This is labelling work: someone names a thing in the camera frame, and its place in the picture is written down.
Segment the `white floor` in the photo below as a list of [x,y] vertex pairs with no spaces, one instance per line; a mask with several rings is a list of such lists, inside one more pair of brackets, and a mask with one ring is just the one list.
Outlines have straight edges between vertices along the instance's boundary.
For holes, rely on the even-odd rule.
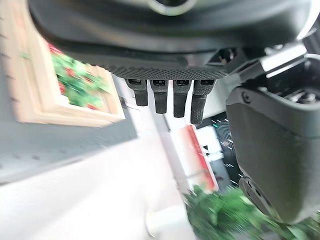
[[[183,204],[157,136],[0,188],[1,240],[148,240],[147,210]],[[160,240],[194,240],[189,225]]]

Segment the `red flower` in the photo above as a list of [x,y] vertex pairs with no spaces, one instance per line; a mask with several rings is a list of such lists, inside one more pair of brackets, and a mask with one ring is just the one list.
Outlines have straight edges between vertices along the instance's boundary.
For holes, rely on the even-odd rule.
[[87,83],[89,83],[89,84],[92,83],[92,80],[89,79],[89,78],[87,78],[87,77],[85,77],[84,80],[85,80]]
[[92,110],[98,110],[98,108],[96,106],[93,106],[92,104],[87,104],[86,107],[88,109],[92,109]]
[[63,54],[62,51],[56,49],[52,44],[48,43],[48,46],[51,54],[57,54],[57,55]]
[[68,74],[70,77],[74,77],[76,75],[75,71],[73,71],[71,68],[66,68],[66,74]]
[[60,87],[60,92],[61,94],[64,94],[66,92],[66,87],[65,85],[59,81],[59,87]]

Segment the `wooden picture frame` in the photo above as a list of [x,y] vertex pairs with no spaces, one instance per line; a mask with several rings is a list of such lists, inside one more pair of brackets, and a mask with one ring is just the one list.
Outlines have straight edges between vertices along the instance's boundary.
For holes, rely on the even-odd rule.
[[103,127],[125,119],[111,73],[98,66],[89,66],[88,71],[108,85],[108,92],[99,93],[102,108],[69,104],[60,92],[48,44],[32,23],[27,1],[1,0],[0,4],[0,50],[19,122]]

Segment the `potted plant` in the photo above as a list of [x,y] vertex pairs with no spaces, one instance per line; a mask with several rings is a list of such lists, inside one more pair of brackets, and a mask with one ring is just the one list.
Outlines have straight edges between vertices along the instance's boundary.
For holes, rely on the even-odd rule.
[[319,213],[297,224],[279,223],[263,215],[239,188],[206,193],[195,186],[185,198],[189,222],[201,240],[235,240],[237,233],[263,240],[265,232],[273,232],[282,240],[320,239]]
[[201,240],[234,240],[234,233],[244,233],[260,220],[258,215],[254,217],[255,206],[243,198],[238,188],[205,193],[202,187],[195,186],[185,198],[188,219]]

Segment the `green plant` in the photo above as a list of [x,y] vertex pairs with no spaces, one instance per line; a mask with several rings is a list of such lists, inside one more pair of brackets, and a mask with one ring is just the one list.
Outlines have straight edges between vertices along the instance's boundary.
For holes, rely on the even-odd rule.
[[108,92],[109,88],[101,77],[86,71],[86,65],[79,62],[51,44],[48,44],[61,94],[69,98],[72,105],[97,110],[102,106],[98,92]]
[[243,233],[254,222],[255,206],[239,188],[229,188],[224,194],[205,193],[200,186],[185,195],[186,210],[194,233],[201,240],[234,240],[234,233]]
[[262,214],[239,188],[225,193],[205,193],[200,186],[184,195],[194,233],[201,240],[234,240],[234,233],[246,233],[252,240],[263,240],[270,230],[282,240],[319,240],[320,214],[297,224],[284,224]]
[[320,239],[320,215],[318,212],[297,224],[285,224],[268,219],[266,226],[283,240]]

